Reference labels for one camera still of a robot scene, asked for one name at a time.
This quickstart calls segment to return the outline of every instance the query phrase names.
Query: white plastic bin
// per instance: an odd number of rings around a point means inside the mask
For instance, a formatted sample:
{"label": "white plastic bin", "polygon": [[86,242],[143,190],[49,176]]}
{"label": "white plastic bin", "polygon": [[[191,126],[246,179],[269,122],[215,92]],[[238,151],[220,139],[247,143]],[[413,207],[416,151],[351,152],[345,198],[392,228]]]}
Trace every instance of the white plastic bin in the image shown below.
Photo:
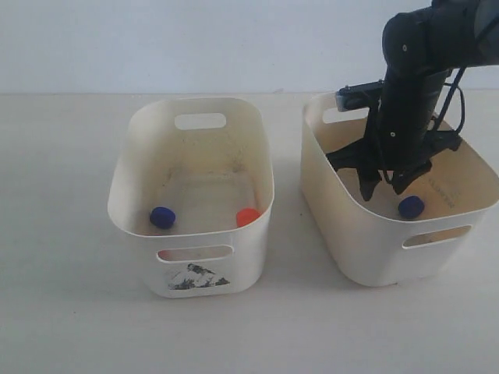
{"label": "white plastic bin", "polygon": [[[499,200],[496,173],[463,141],[457,152],[434,157],[432,171],[401,196],[382,182],[365,202],[356,171],[335,172],[325,154],[361,138],[366,119],[340,120],[345,114],[335,108],[334,93],[304,108],[301,189],[339,269],[371,287],[435,275]],[[326,111],[333,111],[329,123]],[[398,215],[398,204],[413,195],[426,208],[407,221]]]}
{"label": "white plastic bin", "polygon": [[[108,213],[137,254],[147,286],[185,298],[239,292],[257,282],[273,202],[260,112],[235,98],[194,98],[158,101],[132,117]],[[172,228],[150,223],[156,206],[175,212]],[[245,207],[261,215],[238,228],[236,214]]]}

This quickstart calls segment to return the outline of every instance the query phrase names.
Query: white wall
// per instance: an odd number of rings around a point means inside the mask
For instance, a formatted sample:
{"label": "white wall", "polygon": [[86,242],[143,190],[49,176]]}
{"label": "white wall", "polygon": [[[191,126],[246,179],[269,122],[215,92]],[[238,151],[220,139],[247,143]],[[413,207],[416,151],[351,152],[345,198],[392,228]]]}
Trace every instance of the white wall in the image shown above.
{"label": "white wall", "polygon": [[[0,93],[334,90],[383,77],[386,21],[430,0],[0,0]],[[497,88],[497,68],[463,86]]]}

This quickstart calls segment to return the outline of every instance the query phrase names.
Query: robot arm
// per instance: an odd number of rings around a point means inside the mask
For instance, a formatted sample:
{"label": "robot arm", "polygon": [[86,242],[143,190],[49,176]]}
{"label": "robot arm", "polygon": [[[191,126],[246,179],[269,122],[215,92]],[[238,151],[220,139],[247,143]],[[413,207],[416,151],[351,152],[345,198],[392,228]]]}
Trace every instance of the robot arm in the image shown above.
{"label": "robot arm", "polygon": [[[462,124],[458,131],[438,131],[439,125],[465,69],[499,65],[498,24],[499,0],[433,0],[428,8],[388,21],[382,38],[384,80],[347,86],[337,94],[340,111],[370,109],[364,137],[327,155],[335,170],[357,170],[365,200],[381,181],[379,170],[400,194],[430,171],[431,157],[459,148]],[[456,80],[434,118],[454,69],[459,69]]]}

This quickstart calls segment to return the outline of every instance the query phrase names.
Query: white table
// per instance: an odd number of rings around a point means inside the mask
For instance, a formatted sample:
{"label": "white table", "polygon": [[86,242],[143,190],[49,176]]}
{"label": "white table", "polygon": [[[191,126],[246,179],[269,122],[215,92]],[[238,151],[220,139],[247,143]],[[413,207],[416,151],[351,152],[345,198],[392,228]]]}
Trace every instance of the white table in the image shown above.
{"label": "white table", "polygon": [[[267,264],[248,291],[191,299],[137,280],[106,211],[129,117],[165,96],[1,96],[0,372],[496,373],[497,209],[438,277],[345,279],[298,187],[311,96],[240,96],[261,110],[274,157]],[[499,170],[499,93],[466,99],[463,136]]]}

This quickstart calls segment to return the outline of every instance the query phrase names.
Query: blue bottle cap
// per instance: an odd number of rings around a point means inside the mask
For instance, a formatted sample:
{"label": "blue bottle cap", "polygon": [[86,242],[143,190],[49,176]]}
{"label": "blue bottle cap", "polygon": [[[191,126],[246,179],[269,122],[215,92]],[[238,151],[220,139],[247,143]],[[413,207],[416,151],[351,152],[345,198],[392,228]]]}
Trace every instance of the blue bottle cap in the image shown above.
{"label": "blue bottle cap", "polygon": [[173,211],[169,208],[165,208],[163,206],[154,208],[149,216],[149,221],[157,228],[161,228],[163,230],[171,228],[175,223],[175,219],[175,213],[173,213]]}
{"label": "blue bottle cap", "polygon": [[424,202],[418,196],[403,199],[398,205],[399,214],[408,220],[417,218],[424,211]]}

